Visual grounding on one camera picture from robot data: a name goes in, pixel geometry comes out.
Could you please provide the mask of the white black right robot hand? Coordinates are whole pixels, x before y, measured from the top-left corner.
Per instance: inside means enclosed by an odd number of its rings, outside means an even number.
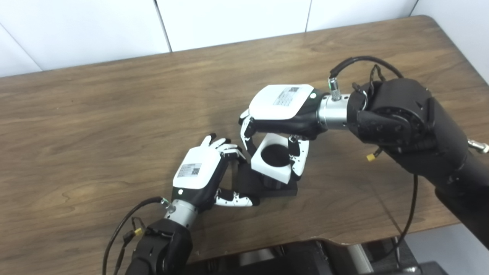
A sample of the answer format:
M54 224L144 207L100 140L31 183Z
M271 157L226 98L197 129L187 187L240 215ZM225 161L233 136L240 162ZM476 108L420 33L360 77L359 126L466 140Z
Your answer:
M309 142L327 131L318 110L325 93L311 85L267 85L239 118L240 137L251 155L252 170L281 183L301 178ZM269 146L286 148L285 165L273 167L261 160Z

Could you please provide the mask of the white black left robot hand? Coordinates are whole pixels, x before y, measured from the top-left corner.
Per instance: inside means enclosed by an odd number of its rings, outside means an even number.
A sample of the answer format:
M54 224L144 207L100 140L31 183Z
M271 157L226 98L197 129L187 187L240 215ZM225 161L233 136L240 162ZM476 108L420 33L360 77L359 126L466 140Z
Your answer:
M201 213L214 205L222 207L257 207L260 199L220 188L230 162L247 164L243 150L228 138L208 134L199 146L185 155L173 178L172 201L188 202Z

